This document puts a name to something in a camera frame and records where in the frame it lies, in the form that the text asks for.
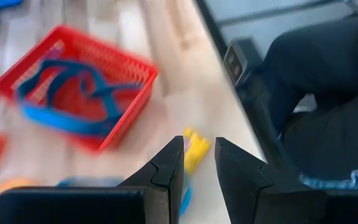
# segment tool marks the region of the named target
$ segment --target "black fabric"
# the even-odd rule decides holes
[[[314,178],[349,179],[358,169],[358,17],[281,35],[259,72],[270,92],[270,118],[294,164]],[[291,121],[308,93],[317,110]]]

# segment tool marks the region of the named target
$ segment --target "red plastic basket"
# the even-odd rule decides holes
[[[94,152],[101,152],[107,146],[118,145],[150,99],[152,85],[158,74],[157,69],[145,60],[72,28],[58,26],[0,78],[0,95],[15,103],[16,88],[35,74],[40,62],[46,58],[70,59],[93,65],[109,83],[143,83],[140,91],[118,91],[114,94],[118,105],[125,112],[105,139],[66,134],[70,140]],[[41,82],[30,94],[29,100],[41,105],[47,87],[56,73],[56,70],[44,72]],[[85,100],[81,99],[78,90],[78,80],[70,80],[70,83],[65,84],[57,93],[59,97],[56,97],[54,102],[56,107],[87,119],[104,118],[105,112],[101,103],[84,103]]]

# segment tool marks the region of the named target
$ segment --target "table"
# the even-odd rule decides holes
[[[225,137],[263,159],[192,1],[31,0],[3,12],[1,19],[0,76],[62,22],[149,58],[161,73],[150,103],[120,147],[100,156],[75,149],[0,100],[0,131],[9,138],[0,181],[31,177],[55,185],[71,175],[126,178],[188,126],[210,139]],[[194,197],[180,223],[230,223],[213,148],[193,183]]]

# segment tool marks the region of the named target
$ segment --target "light blue fabric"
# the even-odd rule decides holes
[[[301,174],[300,181],[313,189],[349,189],[358,190],[358,170],[351,172],[348,180],[321,180]]]

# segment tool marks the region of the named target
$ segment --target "blue cable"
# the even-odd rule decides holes
[[[187,207],[190,204],[191,196],[193,196],[193,189],[189,186],[180,204],[179,217],[181,217],[185,213]]]
[[[26,96],[39,84],[41,75],[50,67],[62,67],[65,68],[65,70],[59,73],[48,87],[45,106],[38,106],[28,101]],[[85,74],[88,73],[91,75],[95,84],[95,91],[90,93],[86,91],[85,82]],[[88,121],[53,108],[53,99],[55,98],[57,90],[61,88],[68,79],[74,77],[81,78],[79,89],[86,97],[102,98],[107,113],[106,119],[97,122]],[[61,129],[69,133],[106,137],[123,114],[123,112],[119,110],[111,93],[119,89],[140,90],[140,88],[141,85],[138,83],[107,85],[103,76],[89,65],[69,60],[44,60],[38,72],[19,85],[17,88],[17,98],[23,113],[37,123]]]
[[[351,178],[347,180],[321,180],[301,174],[299,180],[313,189],[346,189],[358,190],[358,170],[351,172]]]

